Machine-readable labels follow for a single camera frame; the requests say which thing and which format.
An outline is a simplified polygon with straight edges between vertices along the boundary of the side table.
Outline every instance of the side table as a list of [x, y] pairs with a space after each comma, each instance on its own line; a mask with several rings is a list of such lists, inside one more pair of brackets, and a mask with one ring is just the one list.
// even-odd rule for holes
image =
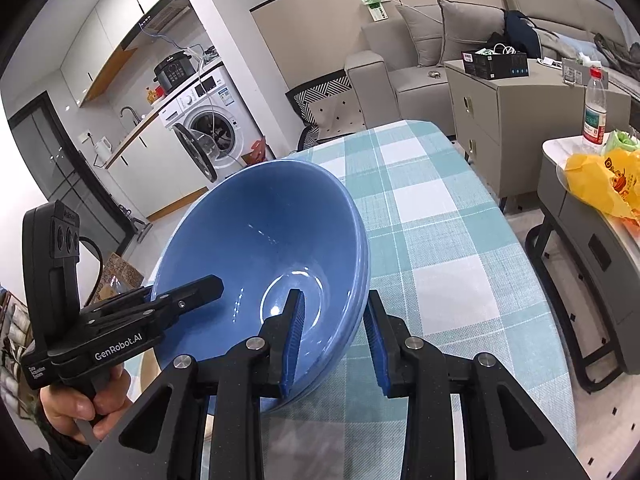
[[[538, 196], [545, 218], [527, 235], [525, 249], [556, 312], [578, 383], [585, 391], [596, 392], [622, 372], [640, 374], [640, 248], [619, 219], [581, 202], [560, 182], [557, 168], [564, 168], [580, 142], [581, 137], [570, 137], [544, 143]], [[608, 341], [584, 357], [543, 261], [552, 231], [569, 249], [609, 334]], [[591, 380], [587, 367], [611, 352], [618, 361], [616, 369], [601, 381]]]
[[[582, 133], [586, 88], [535, 59], [528, 77], [496, 80], [466, 74], [461, 60], [444, 65], [458, 142], [504, 209], [508, 196], [536, 190], [543, 142]], [[625, 130], [630, 109], [631, 97], [610, 84], [606, 131]]]

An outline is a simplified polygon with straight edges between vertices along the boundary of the human hand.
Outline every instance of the human hand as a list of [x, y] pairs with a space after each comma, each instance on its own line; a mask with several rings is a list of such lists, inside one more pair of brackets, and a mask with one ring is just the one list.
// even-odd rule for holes
[[104, 419], [94, 426], [95, 437], [98, 440], [104, 439], [132, 405], [127, 397], [130, 384], [129, 373], [123, 365], [118, 365], [111, 369], [111, 379], [107, 387], [96, 394], [93, 402], [87, 396], [63, 384], [52, 384], [41, 389], [40, 402], [47, 420], [55, 430], [86, 444], [74, 419], [94, 420], [96, 413], [105, 415]]

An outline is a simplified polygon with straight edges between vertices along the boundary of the kitchen faucet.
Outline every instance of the kitchen faucet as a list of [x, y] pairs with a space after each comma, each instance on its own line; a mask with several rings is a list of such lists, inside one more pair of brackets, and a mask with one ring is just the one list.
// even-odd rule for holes
[[120, 117], [122, 117], [122, 114], [124, 113], [124, 110], [131, 110], [131, 113], [133, 114], [133, 123], [138, 126], [140, 124], [140, 118], [138, 117], [138, 114], [136, 113], [136, 111], [131, 108], [130, 106], [125, 106], [122, 107], [122, 109], [120, 110]]

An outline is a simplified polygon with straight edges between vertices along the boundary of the yellow plastic bag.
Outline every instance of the yellow plastic bag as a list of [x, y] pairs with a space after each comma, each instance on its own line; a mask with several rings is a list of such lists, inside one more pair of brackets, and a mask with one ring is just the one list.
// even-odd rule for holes
[[577, 153], [564, 168], [571, 194], [603, 213], [640, 219], [640, 152]]

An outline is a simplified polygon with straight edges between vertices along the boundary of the metal screw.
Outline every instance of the metal screw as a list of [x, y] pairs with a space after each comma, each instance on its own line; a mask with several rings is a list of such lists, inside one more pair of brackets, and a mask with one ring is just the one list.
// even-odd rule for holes
[[189, 366], [191, 366], [191, 356], [178, 355], [178, 357], [174, 359], [175, 368], [188, 368]]
[[404, 340], [404, 345], [411, 350], [419, 350], [424, 346], [424, 341], [419, 337], [411, 336]]
[[478, 362], [482, 365], [482, 366], [486, 366], [487, 368], [491, 368], [492, 366], [494, 366], [497, 363], [496, 358], [487, 353], [487, 352], [483, 352], [481, 354], [478, 354]]
[[246, 347], [249, 350], [259, 350], [264, 346], [264, 339], [261, 337], [252, 337], [246, 340]]

